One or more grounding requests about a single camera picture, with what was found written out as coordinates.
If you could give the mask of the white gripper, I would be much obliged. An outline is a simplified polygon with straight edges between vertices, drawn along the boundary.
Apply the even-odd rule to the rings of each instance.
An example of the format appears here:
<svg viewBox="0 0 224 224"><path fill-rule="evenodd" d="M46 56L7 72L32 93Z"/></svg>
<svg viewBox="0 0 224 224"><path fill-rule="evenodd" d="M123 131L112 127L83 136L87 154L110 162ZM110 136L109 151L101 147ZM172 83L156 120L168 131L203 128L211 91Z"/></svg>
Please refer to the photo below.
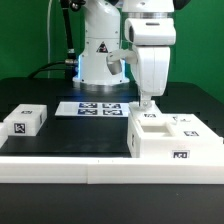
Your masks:
<svg viewBox="0 0 224 224"><path fill-rule="evenodd" d="M131 72L141 92L140 107L149 109L152 96L161 96L166 88L170 46L176 41L174 21L172 18L128 18L125 38L132 44L137 57Z"/></svg>

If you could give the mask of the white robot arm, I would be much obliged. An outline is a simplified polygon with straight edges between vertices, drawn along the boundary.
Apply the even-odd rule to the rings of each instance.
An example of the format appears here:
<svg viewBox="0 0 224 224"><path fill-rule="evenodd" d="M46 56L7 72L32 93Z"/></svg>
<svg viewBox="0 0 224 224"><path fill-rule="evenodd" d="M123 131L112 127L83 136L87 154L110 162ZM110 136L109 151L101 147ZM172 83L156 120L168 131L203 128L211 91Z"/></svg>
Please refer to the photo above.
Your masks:
<svg viewBox="0 0 224 224"><path fill-rule="evenodd" d="M68 57L78 71L73 81L85 86L112 87L126 83L122 71L129 64L139 89L139 106L166 87L170 47L176 30L172 13L191 0L59 0L63 12ZM75 54L69 12L84 11L85 45Z"/></svg>

